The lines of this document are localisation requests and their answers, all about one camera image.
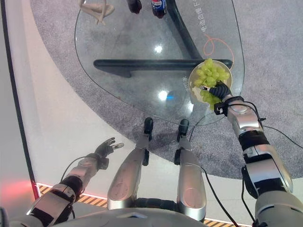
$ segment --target yellow black hazard stripe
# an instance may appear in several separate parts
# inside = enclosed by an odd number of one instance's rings
[[[44,195],[45,193],[47,193],[52,187],[46,184],[41,184],[41,183],[37,183],[37,187],[38,187],[38,192],[39,195]],[[106,198],[102,198],[102,197],[98,197],[98,196],[93,196],[93,195],[88,195],[88,194],[81,194],[80,198],[77,202],[83,202],[86,204],[90,204],[90,205],[94,205],[94,206],[98,206],[98,207],[107,207],[107,199]],[[223,221],[219,221],[219,220],[214,220],[214,219],[208,219],[205,218],[204,224],[209,226],[209,227],[234,227],[235,225],[232,223],[228,223],[228,222],[223,222]],[[243,224],[238,224],[240,227],[250,227],[248,225],[243,225]]]
[[[44,195],[45,193],[47,193],[52,187],[49,185],[45,185],[45,184],[41,184],[41,183],[37,183],[39,192],[40,192],[40,196]],[[94,205],[94,206],[98,206],[98,207],[107,207],[107,199],[106,198],[101,198],[98,196],[93,196],[93,195],[88,195],[88,194],[81,194],[80,198],[77,202],[82,202],[82,203],[86,203],[86,204],[90,204],[90,205]]]

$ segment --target soda bottle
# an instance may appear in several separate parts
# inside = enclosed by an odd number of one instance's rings
[[[132,13],[139,14],[142,9],[140,0],[127,0],[128,8]]]
[[[152,13],[158,17],[162,18],[167,11],[166,0],[151,0]]]

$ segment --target grape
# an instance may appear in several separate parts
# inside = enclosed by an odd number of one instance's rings
[[[201,79],[197,79],[197,80],[195,80],[195,81],[194,81],[194,85],[195,85],[195,87],[199,87],[199,86],[201,86],[201,85],[202,85],[202,83],[203,83],[203,81],[202,81]]]
[[[201,85],[207,87],[214,87],[218,80],[227,80],[230,76],[223,68],[213,63],[212,59],[206,59],[204,64],[196,70],[199,79],[194,82],[196,87]],[[221,100],[209,93],[208,91],[201,90],[200,96],[203,102],[209,103],[210,109],[214,110],[214,104],[221,102]]]
[[[210,94],[208,91],[205,91],[204,96],[205,97],[211,97],[212,94]]]
[[[210,69],[212,71],[212,73],[214,74],[215,72],[217,72],[217,67],[215,67],[214,65],[211,67]]]
[[[207,103],[211,103],[212,100],[213,100],[213,98],[211,98],[211,97],[205,97],[205,100],[206,100]]]
[[[212,77],[217,80],[219,79],[220,74],[218,72],[213,73]]]
[[[211,76],[213,75],[213,73],[212,73],[209,69],[207,69],[206,75],[207,75],[208,77],[211,77]]]
[[[196,73],[201,76],[204,75],[204,72],[201,69],[197,69]]]
[[[217,72],[222,73],[225,72],[225,70],[223,68],[221,68],[220,66],[217,67]]]
[[[219,73],[219,80],[226,80],[229,78],[229,73],[228,72],[222,72],[222,73]]]
[[[205,64],[204,64],[204,65],[202,65],[201,70],[202,70],[203,72],[205,72],[205,71],[207,70],[207,67],[206,67],[206,65],[205,65]]]
[[[203,102],[207,102],[207,97],[204,96],[202,100]]]
[[[203,74],[202,76],[199,76],[199,78],[202,80],[202,81],[205,81],[207,76],[205,74]]]
[[[215,83],[215,82],[216,82],[216,80],[215,80],[214,78],[212,78],[212,77],[208,77],[208,78],[206,79],[206,81],[207,81],[208,83]]]
[[[211,68],[213,66],[213,60],[211,58],[205,60],[205,66]]]

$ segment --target black cable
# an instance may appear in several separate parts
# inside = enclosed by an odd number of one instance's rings
[[[61,177],[60,182],[63,181],[64,175],[66,174],[66,171],[68,170],[68,168],[69,168],[75,161],[77,161],[77,160],[79,160],[79,159],[81,159],[81,158],[85,158],[85,157],[86,157],[86,156],[82,156],[82,157],[79,157],[79,158],[76,158],[75,160],[73,160],[73,161],[67,166],[67,168],[65,169],[65,171],[64,171],[64,173],[63,173],[63,175],[62,175],[62,177]]]
[[[276,130],[276,131],[278,131],[279,133],[281,133],[282,135],[284,135],[286,138],[288,138],[292,143],[294,143],[295,145],[297,145],[299,148],[302,148],[303,149],[303,147],[302,146],[300,146],[299,144],[297,144],[296,142],[294,142],[291,138],[289,138],[288,136],[286,136],[283,132],[281,132],[280,130],[278,130],[278,129],[275,129],[275,128],[273,128],[273,127],[270,127],[270,126],[266,126],[266,125],[264,125],[264,127],[266,127],[266,128],[270,128],[270,129],[273,129],[273,130]]]
[[[248,206],[246,205],[246,202],[244,200],[244,179],[242,178],[242,192],[241,192],[241,199],[242,199],[242,202],[247,210],[247,212],[249,213],[251,219],[253,222],[255,222],[256,220],[254,219],[254,216],[251,214],[251,211],[250,209],[248,208]]]
[[[205,118],[206,116],[203,116],[195,125],[194,125],[194,127],[193,127],[193,129],[192,129],[192,131],[191,131],[191,133],[190,133],[190,137],[189,137],[189,142],[190,142],[190,140],[191,140],[191,136],[193,135],[193,132],[194,132],[194,130],[195,130],[195,127],[203,120],[203,118]]]
[[[209,184],[209,187],[210,189],[212,190],[213,194],[214,194],[214,197],[216,198],[218,204],[220,205],[220,207],[222,208],[222,210],[224,211],[224,213],[227,215],[227,217],[232,221],[232,223],[236,226],[236,227],[239,227],[239,225],[237,224],[237,222],[232,218],[232,216],[227,212],[227,210],[225,209],[225,207],[222,205],[222,203],[220,202],[217,194],[215,193],[214,191],[214,188],[212,186],[212,184],[210,183],[209,179],[208,179],[208,175],[207,175],[207,172],[205,171],[205,169],[203,167],[200,167],[204,173],[205,173],[205,176],[206,176],[206,179],[207,179],[207,182]]]
[[[261,124],[262,127],[266,127],[266,128],[270,128],[270,129],[276,130],[277,132],[281,133],[281,134],[284,135],[286,138],[288,138],[293,144],[295,144],[295,145],[297,145],[299,148],[302,148],[302,149],[303,149],[303,146],[300,146],[299,144],[297,144],[296,142],[294,142],[291,138],[289,138],[289,136],[285,135],[285,134],[284,134],[283,132],[281,132],[279,129],[276,129],[276,128],[270,127],[270,126],[266,126],[266,125],[262,125],[262,121],[263,121],[265,118],[260,118],[257,107],[256,107],[252,102],[245,102],[245,103],[250,103],[250,104],[252,104],[252,105],[254,106],[255,109],[253,109],[251,106],[245,105],[245,104],[231,104],[231,105],[229,105],[229,106],[233,106],[233,105],[243,105],[243,106],[249,107],[250,109],[252,109],[252,110],[255,112],[255,114],[256,114],[256,116],[257,116],[257,118],[258,118],[258,121],[260,122],[260,124]]]
[[[75,161],[77,161],[77,160],[79,160],[79,159],[81,159],[81,158],[85,158],[85,157],[86,157],[86,156],[82,156],[82,157],[79,157],[79,158],[76,158],[75,160],[73,160],[73,161],[67,166],[67,168],[65,169],[65,171],[64,171],[64,173],[63,173],[63,175],[62,175],[62,177],[61,177],[60,182],[63,181],[64,175],[66,174],[66,171],[68,170],[68,168],[69,168]],[[72,218],[75,219],[75,218],[76,218],[76,215],[75,215],[74,210],[71,210],[71,213],[72,213]]]
[[[75,218],[76,218],[76,215],[75,215],[74,210],[71,210],[71,213],[72,213],[72,218],[75,219]]]

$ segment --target glass table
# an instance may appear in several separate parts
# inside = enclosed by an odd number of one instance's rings
[[[75,46],[87,75],[116,98],[150,115],[179,124],[210,124],[223,118],[206,103],[192,102],[188,78],[206,58],[219,59],[232,72],[232,93],[244,80],[241,39],[231,0],[167,0],[159,19],[150,1],[131,13],[126,1],[113,1],[106,25],[80,11]]]

